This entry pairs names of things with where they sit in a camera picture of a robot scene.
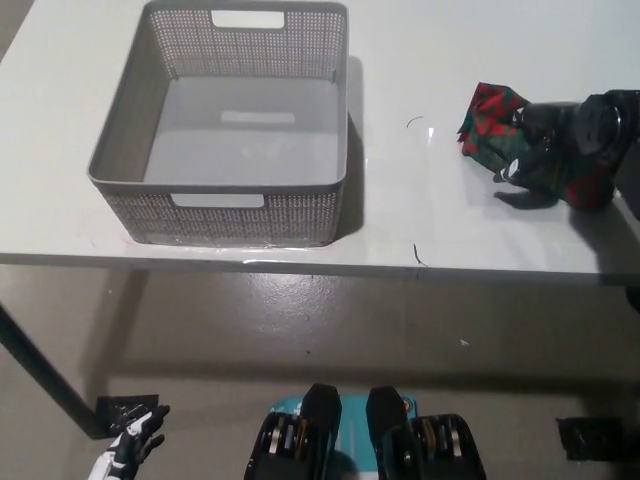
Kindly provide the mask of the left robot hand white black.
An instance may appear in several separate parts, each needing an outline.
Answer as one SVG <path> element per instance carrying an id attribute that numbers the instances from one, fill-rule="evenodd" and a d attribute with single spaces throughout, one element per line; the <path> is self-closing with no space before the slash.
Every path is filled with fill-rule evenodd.
<path id="1" fill-rule="evenodd" d="M 97 458 L 88 480 L 134 480 L 151 452 L 165 441 L 158 434 L 171 408 L 159 405 L 136 419 Z"/>

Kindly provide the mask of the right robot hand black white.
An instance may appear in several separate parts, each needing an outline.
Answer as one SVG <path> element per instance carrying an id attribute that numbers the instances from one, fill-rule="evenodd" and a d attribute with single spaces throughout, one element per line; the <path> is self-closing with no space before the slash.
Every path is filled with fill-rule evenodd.
<path id="1" fill-rule="evenodd" d="M 535 177 L 562 169 L 563 163 L 578 153 L 573 132 L 575 102 L 530 103 L 517 110 L 512 124 L 524 135 L 527 149 L 501 167 L 495 183 L 524 187 Z"/>

